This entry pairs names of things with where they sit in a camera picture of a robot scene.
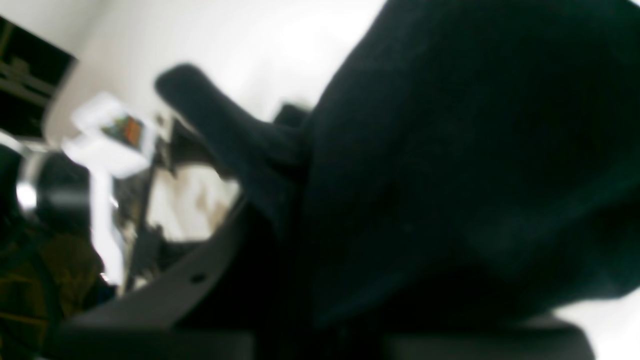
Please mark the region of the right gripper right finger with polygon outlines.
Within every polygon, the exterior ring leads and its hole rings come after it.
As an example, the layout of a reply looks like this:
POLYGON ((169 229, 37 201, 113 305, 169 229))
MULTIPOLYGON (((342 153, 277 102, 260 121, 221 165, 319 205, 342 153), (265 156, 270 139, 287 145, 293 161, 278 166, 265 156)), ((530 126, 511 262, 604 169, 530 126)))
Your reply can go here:
POLYGON ((555 316, 485 329, 385 336, 387 360, 594 360, 586 334, 555 316))

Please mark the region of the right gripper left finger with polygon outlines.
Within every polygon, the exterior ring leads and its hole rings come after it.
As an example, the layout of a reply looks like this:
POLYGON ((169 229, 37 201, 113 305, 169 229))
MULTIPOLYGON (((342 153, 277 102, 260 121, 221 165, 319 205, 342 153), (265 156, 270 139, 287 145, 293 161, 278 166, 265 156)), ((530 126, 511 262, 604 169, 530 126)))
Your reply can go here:
POLYGON ((246 201, 199 248, 142 289, 73 317, 60 360, 271 360, 270 224, 246 201))

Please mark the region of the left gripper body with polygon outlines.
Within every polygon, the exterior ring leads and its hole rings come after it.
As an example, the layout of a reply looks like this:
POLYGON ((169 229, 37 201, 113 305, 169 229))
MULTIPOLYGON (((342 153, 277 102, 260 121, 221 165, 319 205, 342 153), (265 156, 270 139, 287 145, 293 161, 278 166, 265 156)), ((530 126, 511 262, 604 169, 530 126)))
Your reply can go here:
POLYGON ((127 178, 90 172, 91 243, 103 264, 101 276, 118 291, 135 291, 160 273, 163 229, 147 221, 153 174, 127 178))

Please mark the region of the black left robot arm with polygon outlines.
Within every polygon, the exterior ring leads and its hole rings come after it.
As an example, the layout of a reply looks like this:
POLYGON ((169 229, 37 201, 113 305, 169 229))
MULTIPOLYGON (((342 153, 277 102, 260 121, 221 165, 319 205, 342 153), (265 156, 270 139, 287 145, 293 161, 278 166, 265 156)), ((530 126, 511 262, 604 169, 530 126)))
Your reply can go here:
POLYGON ((1 160, 10 208, 44 231, 87 235, 107 284, 125 292, 140 219, 146 210, 156 151, 111 141, 66 143, 55 148, 1 134, 1 160))

